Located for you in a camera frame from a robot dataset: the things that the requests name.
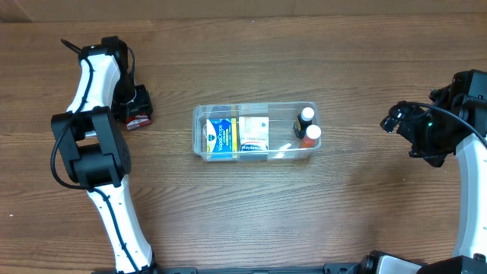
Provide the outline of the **blue yellow VapoDrops box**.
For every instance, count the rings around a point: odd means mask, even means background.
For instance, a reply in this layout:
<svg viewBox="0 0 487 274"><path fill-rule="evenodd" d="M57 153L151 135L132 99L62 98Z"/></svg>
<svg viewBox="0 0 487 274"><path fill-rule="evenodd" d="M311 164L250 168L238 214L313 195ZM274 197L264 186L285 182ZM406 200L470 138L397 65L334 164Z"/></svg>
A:
<svg viewBox="0 0 487 274"><path fill-rule="evenodd" d="M237 120L235 118L206 120L206 148L210 153L237 151Z"/></svg>

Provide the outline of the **orange bottle white cap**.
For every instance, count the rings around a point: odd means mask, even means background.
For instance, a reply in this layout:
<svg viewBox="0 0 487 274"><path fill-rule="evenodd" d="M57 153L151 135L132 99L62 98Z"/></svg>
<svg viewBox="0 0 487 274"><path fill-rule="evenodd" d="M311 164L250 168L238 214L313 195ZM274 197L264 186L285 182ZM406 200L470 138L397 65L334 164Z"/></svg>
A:
<svg viewBox="0 0 487 274"><path fill-rule="evenodd" d="M321 137L321 128L317 125L310 125L306 128L305 135L301 140L299 148L311 148Z"/></svg>

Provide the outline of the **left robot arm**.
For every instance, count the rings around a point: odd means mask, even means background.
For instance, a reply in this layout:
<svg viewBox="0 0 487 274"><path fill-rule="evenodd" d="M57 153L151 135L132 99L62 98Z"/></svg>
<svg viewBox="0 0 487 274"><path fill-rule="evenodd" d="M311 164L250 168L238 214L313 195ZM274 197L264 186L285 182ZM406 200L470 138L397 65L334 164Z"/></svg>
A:
<svg viewBox="0 0 487 274"><path fill-rule="evenodd" d="M159 273L129 192L131 157L119 128L151 123L153 108L144 85L135 82L135 56L118 37L82 48L63 44L78 56L81 78L65 113L51 119L54 179L86 191L96 206L115 256L116 273Z"/></svg>

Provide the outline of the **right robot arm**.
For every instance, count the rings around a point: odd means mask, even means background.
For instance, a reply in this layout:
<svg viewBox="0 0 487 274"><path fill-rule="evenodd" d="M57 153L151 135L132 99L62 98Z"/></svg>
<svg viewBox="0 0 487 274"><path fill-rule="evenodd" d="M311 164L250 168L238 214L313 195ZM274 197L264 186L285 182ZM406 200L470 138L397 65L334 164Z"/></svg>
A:
<svg viewBox="0 0 487 274"><path fill-rule="evenodd" d="M450 154L457 159L460 218L452 257L419 264L374 250L353 266L352 273L486 272L486 73L458 72L429 98L429 104L398 102L380 126L409 141L409 156L432 167L441 167Z"/></svg>

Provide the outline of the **white and navy box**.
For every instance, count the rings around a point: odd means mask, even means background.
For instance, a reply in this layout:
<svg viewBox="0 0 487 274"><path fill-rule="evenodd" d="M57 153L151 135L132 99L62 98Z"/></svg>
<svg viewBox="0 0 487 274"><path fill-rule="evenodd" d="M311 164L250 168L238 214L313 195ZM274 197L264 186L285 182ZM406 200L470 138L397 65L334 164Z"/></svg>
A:
<svg viewBox="0 0 487 274"><path fill-rule="evenodd" d="M267 151L269 149L268 117L241 116L238 126L241 151Z"/></svg>

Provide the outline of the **red cardboard box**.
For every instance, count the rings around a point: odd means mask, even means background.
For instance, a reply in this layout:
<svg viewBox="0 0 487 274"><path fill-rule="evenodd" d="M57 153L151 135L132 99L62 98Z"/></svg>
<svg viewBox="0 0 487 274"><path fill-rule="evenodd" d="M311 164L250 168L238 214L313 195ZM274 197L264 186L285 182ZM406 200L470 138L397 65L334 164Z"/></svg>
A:
<svg viewBox="0 0 487 274"><path fill-rule="evenodd" d="M133 130L140 128L142 126L147 126L152 123L152 119L146 113L142 113L136 116L130 116L126 120L126 128L128 130Z"/></svg>

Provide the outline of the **dark bottle white cap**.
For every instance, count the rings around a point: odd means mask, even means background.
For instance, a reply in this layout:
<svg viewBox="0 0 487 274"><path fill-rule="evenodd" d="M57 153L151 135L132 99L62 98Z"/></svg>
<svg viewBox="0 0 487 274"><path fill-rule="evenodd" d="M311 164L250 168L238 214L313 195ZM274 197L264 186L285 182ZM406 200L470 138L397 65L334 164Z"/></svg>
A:
<svg viewBox="0 0 487 274"><path fill-rule="evenodd" d="M314 109L311 107L305 107L298 115L294 121L293 130L295 135L302 139L305 136L306 129L312 124L314 118Z"/></svg>

